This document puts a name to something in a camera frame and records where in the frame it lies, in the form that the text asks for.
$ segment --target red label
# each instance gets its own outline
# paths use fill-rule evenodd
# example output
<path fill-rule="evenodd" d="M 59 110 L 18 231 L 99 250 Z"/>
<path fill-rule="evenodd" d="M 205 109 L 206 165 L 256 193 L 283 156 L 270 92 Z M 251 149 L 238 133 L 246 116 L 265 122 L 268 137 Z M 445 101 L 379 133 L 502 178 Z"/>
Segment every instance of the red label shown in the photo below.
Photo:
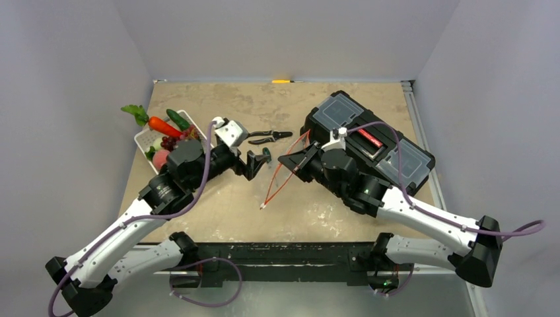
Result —
<path fill-rule="evenodd" d="M 373 135 L 367 133 L 366 130 L 360 129 L 360 130 L 358 130 L 358 132 L 361 135 L 363 135 L 366 139 L 368 139 L 371 143 L 375 144 L 376 147 L 381 148 L 383 146 L 383 143 L 381 143 L 381 141 L 376 139 Z"/>

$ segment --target toolbox lid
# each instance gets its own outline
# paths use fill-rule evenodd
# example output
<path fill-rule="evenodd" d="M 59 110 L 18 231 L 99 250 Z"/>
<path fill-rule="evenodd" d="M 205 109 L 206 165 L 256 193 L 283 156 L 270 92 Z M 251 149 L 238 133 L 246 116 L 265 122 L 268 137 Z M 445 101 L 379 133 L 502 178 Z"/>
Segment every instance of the toolbox lid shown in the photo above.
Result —
<path fill-rule="evenodd" d="M 430 173 L 428 163 L 430 158 L 418 151 L 409 141 L 402 139 L 399 141 L 402 159 L 402 180 L 405 186 L 410 183 L 422 184 L 423 180 Z M 390 178 L 395 184 L 399 184 L 398 177 L 398 153 L 397 147 L 390 151 L 375 167 Z"/>
<path fill-rule="evenodd" d="M 342 94 L 329 96 L 321 105 L 313 118 L 322 124 L 327 130 L 345 127 L 361 115 L 364 110 L 354 104 L 350 99 Z"/>

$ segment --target table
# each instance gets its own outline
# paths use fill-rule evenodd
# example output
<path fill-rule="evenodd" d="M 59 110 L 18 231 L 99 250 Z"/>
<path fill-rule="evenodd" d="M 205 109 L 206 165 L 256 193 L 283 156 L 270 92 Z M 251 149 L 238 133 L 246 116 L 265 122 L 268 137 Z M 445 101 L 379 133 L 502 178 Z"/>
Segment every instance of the table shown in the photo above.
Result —
<path fill-rule="evenodd" d="M 185 110 L 206 131 L 216 116 L 237 120 L 249 131 L 276 129 L 298 134 L 305 116 L 331 93 L 344 90 L 378 117 L 416 140 L 399 83 L 156 83 L 148 108 L 150 116 L 165 117 L 165 110 Z M 294 139 L 257 146 L 245 142 L 242 157 L 263 146 L 273 157 L 283 154 Z M 265 166 L 253 181 L 227 171 L 210 181 L 198 204 L 186 215 L 167 222 L 143 242 L 160 242 L 185 231 L 198 242 L 350 242 L 375 241 L 380 232 L 424 237 L 403 225 L 358 215 L 317 183 L 290 180 L 265 209 L 271 172 Z M 120 215 L 155 175 L 143 153 L 136 151 Z M 428 185 L 416 195 L 433 204 Z"/>

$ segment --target white basket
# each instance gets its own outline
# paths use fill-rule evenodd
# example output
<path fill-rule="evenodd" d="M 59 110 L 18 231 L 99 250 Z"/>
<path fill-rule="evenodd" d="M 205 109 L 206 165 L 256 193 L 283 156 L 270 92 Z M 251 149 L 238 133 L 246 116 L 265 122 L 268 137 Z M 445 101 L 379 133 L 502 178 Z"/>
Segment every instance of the white basket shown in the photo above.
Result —
<path fill-rule="evenodd" d="M 187 114 L 187 112 L 185 110 L 179 110 L 177 111 L 177 113 L 182 116 L 185 120 L 187 120 L 191 125 L 194 125 L 194 127 L 196 128 L 196 131 L 198 132 L 198 135 L 200 136 L 200 141 L 204 144 L 206 142 L 206 135 L 202 132 L 202 130 L 200 130 L 200 128 L 198 127 L 198 125 L 196 125 L 196 123 L 194 123 L 194 121 L 191 119 L 191 117 Z M 169 123 L 172 127 L 178 129 L 177 125 L 169 120 L 169 118 L 165 117 L 162 118 L 165 122 Z M 140 151 L 142 153 L 147 152 L 150 147 L 153 145 L 154 141 L 156 141 L 156 139 L 160 138 L 160 137 L 164 137 L 165 134 L 159 133 L 157 131 L 154 130 L 150 130 L 150 129 L 144 129 L 142 131 L 140 131 L 137 135 L 134 136 L 134 141 L 136 142 L 136 145 L 138 145 L 138 149 L 140 149 Z M 157 170 L 154 166 L 154 164 L 152 164 L 152 162 L 150 160 L 148 160 L 148 163 L 150 164 L 150 166 L 152 166 L 152 169 L 154 170 L 154 172 L 157 174 Z"/>

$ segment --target pink fruit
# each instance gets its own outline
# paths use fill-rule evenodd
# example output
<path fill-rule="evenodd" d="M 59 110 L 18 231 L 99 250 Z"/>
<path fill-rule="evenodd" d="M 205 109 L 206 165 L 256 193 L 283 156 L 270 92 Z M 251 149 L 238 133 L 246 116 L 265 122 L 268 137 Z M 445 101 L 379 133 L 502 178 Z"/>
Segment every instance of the pink fruit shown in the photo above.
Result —
<path fill-rule="evenodd" d="M 167 156 L 171 153 L 167 150 L 159 150 L 154 154 L 154 158 L 152 158 L 152 164 L 157 170 L 160 170 L 162 166 L 167 163 Z"/>

